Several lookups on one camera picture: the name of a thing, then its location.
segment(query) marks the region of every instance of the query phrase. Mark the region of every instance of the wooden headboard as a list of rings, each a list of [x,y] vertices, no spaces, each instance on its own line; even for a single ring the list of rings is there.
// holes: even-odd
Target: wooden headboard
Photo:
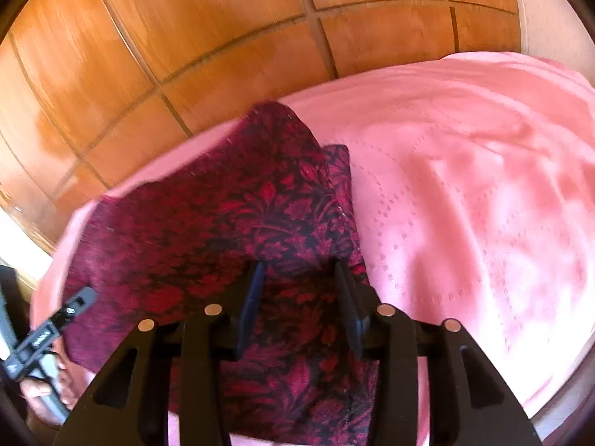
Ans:
[[[0,44],[0,203],[31,236],[252,103],[520,51],[517,0],[29,0]]]

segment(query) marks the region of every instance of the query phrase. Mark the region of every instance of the screw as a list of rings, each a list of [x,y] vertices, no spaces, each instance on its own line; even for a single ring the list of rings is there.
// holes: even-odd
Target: screw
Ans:
[[[458,332],[461,328],[460,321],[457,319],[446,319],[442,325],[448,332]]]
[[[211,303],[205,307],[205,314],[209,316],[219,315],[223,311],[223,307],[221,307],[218,303]]]
[[[397,309],[390,303],[382,303],[378,305],[376,311],[379,315],[382,315],[382,317],[392,317],[397,312]]]
[[[141,332],[149,332],[149,330],[153,330],[154,326],[155,322],[153,322],[151,319],[145,319],[139,322],[139,330]]]

